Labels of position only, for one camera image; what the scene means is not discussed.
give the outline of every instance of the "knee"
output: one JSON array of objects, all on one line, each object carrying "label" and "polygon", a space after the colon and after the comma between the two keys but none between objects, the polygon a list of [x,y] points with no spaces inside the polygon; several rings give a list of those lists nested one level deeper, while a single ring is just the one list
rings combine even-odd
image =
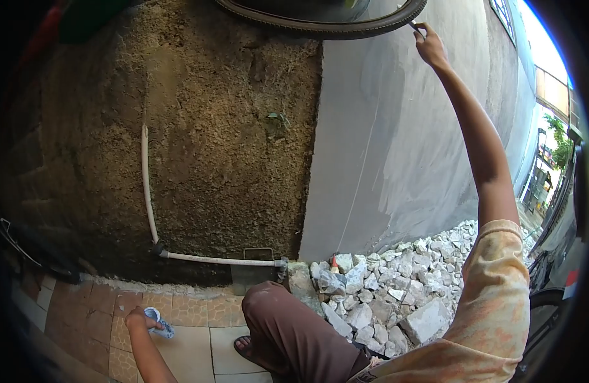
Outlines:
[{"label": "knee", "polygon": [[272,298],[275,298],[277,289],[283,288],[282,285],[272,281],[266,281],[251,287],[241,302],[241,310],[245,315],[251,315],[255,310],[262,309],[266,303],[271,302]]}]

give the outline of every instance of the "window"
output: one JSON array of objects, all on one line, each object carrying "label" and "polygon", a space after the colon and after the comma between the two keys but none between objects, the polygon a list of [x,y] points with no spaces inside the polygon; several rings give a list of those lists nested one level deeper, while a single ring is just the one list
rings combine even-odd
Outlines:
[{"label": "window", "polygon": [[510,35],[511,41],[516,43],[514,38],[514,28],[511,25],[511,14],[509,9],[507,8],[506,4],[507,0],[490,0],[490,6],[494,10],[494,13],[497,14],[498,18],[503,23],[507,34]]}]

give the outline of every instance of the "tree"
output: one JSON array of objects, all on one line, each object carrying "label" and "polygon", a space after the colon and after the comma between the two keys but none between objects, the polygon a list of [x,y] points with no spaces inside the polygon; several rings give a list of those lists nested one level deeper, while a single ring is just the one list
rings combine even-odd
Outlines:
[{"label": "tree", "polygon": [[546,113],[543,118],[549,125],[547,129],[553,131],[554,140],[558,145],[556,149],[552,150],[552,159],[556,162],[554,170],[565,170],[573,151],[573,141],[568,137],[565,138],[565,127],[558,117]]}]

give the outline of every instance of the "tie-dye shirt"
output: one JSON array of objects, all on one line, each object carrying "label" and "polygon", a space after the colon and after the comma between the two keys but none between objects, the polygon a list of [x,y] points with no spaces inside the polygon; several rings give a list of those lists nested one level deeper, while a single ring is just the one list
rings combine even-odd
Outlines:
[{"label": "tie-dye shirt", "polygon": [[443,338],[352,377],[351,383],[507,382],[526,345],[528,270],[520,227],[484,225],[462,269],[465,287]]}]

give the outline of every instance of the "person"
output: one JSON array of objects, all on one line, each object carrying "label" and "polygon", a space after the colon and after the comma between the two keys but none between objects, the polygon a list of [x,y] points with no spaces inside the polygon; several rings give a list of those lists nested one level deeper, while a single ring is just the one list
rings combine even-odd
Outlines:
[{"label": "person", "polygon": [[[450,98],[477,189],[479,232],[465,261],[465,286],[442,338],[392,360],[370,357],[282,285],[263,282],[242,302],[249,336],[237,352],[283,381],[303,383],[507,382],[522,358],[529,325],[528,270],[510,171],[488,115],[449,64],[443,42],[426,23],[414,32],[422,59]],[[175,382],[147,332],[157,323],[141,308],[126,318],[145,383]]]}]

